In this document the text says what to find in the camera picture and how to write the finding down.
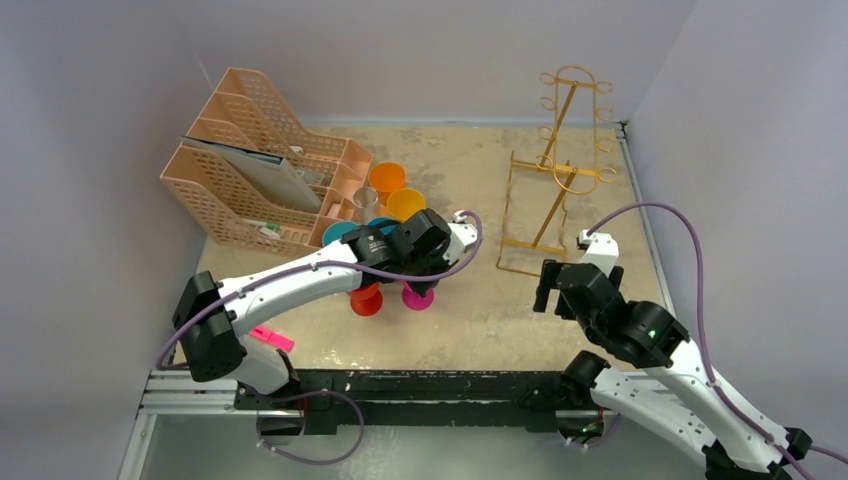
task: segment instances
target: pink clip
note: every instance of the pink clip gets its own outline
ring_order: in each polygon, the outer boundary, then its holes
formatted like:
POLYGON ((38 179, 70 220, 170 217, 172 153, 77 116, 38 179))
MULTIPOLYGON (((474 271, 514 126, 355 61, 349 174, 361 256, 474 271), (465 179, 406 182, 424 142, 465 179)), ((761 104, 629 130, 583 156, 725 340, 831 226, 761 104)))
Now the pink clip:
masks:
POLYGON ((294 340, 274 333, 270 328, 256 327, 250 331, 250 335, 286 353, 290 353, 294 348, 294 340))

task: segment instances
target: desk organizer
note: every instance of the desk organizer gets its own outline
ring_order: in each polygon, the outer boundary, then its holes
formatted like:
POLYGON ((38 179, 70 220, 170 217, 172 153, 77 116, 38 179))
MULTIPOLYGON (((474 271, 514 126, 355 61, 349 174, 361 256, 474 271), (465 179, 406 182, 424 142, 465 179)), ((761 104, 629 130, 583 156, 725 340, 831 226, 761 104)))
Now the desk organizer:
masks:
POLYGON ((239 68, 227 70, 188 135, 284 156, 296 169, 329 177, 327 187, 310 185, 322 198, 315 214, 268 201, 212 151, 181 144, 171 157, 160 178, 216 242, 281 255, 318 250, 327 227, 353 218, 353 194, 373 160, 349 138, 304 128, 265 75, 239 68), (280 239, 243 219, 278 223, 280 239))

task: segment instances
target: beige tabletop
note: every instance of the beige tabletop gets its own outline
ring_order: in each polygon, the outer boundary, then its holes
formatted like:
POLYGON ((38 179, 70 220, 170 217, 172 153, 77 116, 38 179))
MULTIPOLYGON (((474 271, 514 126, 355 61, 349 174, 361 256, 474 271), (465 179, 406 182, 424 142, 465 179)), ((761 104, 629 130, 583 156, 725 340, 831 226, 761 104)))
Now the beige tabletop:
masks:
MULTIPOLYGON (((435 289, 434 304, 423 312, 407 309, 402 286, 383 285, 382 310, 372 317, 354 314, 344 294, 323 298, 269 320, 265 326, 292 338, 291 353, 299 368, 354 369, 492 369, 560 370, 580 350, 603 353, 583 337, 577 324, 548 313, 533 313, 537 278, 495 268, 501 239, 510 152, 535 161, 545 142, 533 128, 474 127, 333 127, 319 131, 350 137, 374 153, 376 162, 393 161, 406 168, 407 186, 424 193, 428 207, 448 216, 461 208, 483 219, 484 241, 477 258, 435 289)), ((599 131, 614 137, 612 130, 599 131)), ((563 129, 558 158, 592 166, 592 133, 563 129)), ((632 203, 625 162, 618 144, 601 154, 601 166, 619 174, 612 183, 582 196, 567 195, 566 246, 583 228, 612 210, 632 203)), ((579 179, 575 187, 585 186, 579 179)), ((550 175, 518 172, 507 233, 532 240, 559 187, 550 175)), ((562 212, 551 222, 542 243, 557 245, 562 212)), ((609 223, 621 249, 622 291, 627 299, 661 303, 656 274, 639 215, 633 211, 609 223)), ((507 264, 538 270, 543 254, 507 247, 507 264)), ((568 260, 580 257, 569 249, 568 260)), ((210 270, 216 280, 262 271, 289 259, 225 247, 207 239, 198 271, 210 270)), ((616 363, 622 368, 632 367, 616 363)))

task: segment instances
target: yellow cup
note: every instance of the yellow cup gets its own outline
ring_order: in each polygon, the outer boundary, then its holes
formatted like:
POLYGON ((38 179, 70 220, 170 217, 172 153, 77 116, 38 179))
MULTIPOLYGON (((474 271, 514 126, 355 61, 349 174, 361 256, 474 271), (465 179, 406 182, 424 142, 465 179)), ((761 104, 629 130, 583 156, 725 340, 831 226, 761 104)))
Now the yellow cup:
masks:
POLYGON ((389 210, 389 215, 405 222, 419 210, 427 208, 427 201, 418 190, 401 188, 389 195, 386 208, 389 210))
POLYGON ((383 205, 389 204, 389 196, 406 184, 406 170, 394 162, 383 162, 371 169, 368 183, 377 190, 377 197, 383 205))

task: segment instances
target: robotic arm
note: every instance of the robotic arm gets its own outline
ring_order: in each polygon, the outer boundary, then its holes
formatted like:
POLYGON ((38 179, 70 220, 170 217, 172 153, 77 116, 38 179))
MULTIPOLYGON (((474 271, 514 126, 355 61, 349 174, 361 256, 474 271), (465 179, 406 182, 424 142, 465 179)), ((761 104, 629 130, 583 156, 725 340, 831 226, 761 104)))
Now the robotic arm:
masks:
MULTIPOLYGON (((608 234, 583 231, 578 245, 586 253, 577 264, 545 261, 534 310, 543 312, 549 292, 556 289, 557 315, 576 320, 590 342, 643 369, 687 408, 653 392, 630 388, 620 371, 589 352, 581 352, 566 375, 587 388, 598 405, 632 418, 703 463, 707 478, 791 478, 775 446, 718 396, 699 347, 686 329, 655 303, 624 300, 618 290, 624 272, 615 266, 615 240, 608 234)), ((732 403, 771 433, 776 445, 796 459, 804 457, 812 442, 802 430, 784 428, 767 418, 721 375, 715 375, 732 403)))
POLYGON ((264 272, 219 282, 209 272, 193 276, 174 314, 175 328, 213 302, 233 300, 226 310, 214 310, 182 336, 192 379, 232 378, 259 393, 279 390, 296 373, 284 353, 248 335, 253 328, 321 297, 391 282, 398 274, 424 277, 425 281, 409 282, 423 296, 438 282, 426 278, 447 272, 478 241, 477 229, 466 223, 464 215, 452 220, 448 223, 431 209, 421 210, 387 234, 381 231, 385 226, 360 225, 311 255, 264 272))

